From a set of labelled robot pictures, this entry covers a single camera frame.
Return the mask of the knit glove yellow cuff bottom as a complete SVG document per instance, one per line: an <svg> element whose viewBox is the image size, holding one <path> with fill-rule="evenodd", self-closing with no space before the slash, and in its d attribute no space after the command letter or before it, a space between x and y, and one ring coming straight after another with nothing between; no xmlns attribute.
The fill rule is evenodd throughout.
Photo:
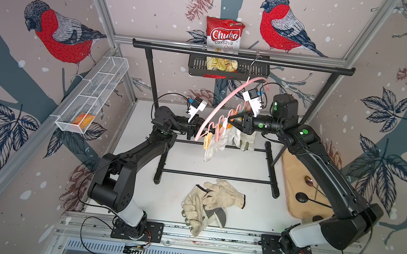
<svg viewBox="0 0 407 254"><path fill-rule="evenodd" d="M229 130L225 130L221 133L215 134L212 137L212 139L204 153L203 159L205 162L212 160L213 155L216 152L223 151L225 149L225 147L228 144L228 136L229 136Z"/></svg>

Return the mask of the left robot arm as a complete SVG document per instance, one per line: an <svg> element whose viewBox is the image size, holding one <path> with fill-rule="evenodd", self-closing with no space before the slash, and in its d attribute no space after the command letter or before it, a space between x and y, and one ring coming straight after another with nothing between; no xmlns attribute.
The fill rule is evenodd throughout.
<svg viewBox="0 0 407 254"><path fill-rule="evenodd" d="M138 171L169 151L179 132L188 139L195 137L204 125L204 119L198 115L192 118L177 116L168 107L160 106L152 124L152 132L141 144L121 154L104 155L87 189L90 199L139 231L146 226L147 214L132 199Z"/></svg>

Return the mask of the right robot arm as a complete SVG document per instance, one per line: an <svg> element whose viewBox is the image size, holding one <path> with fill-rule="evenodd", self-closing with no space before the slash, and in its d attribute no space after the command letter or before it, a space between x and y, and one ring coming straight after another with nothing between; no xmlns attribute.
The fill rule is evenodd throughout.
<svg viewBox="0 0 407 254"><path fill-rule="evenodd" d="M269 115L241 113L228 122L242 133L271 133L306 167L330 202L334 215L308 224L291 226L281 233L280 247L285 254L312 245L330 244L345 250L373 228L383 217L379 204L369 203L341 174L328 156L318 134L298 122L298 102L289 94L278 94Z"/></svg>

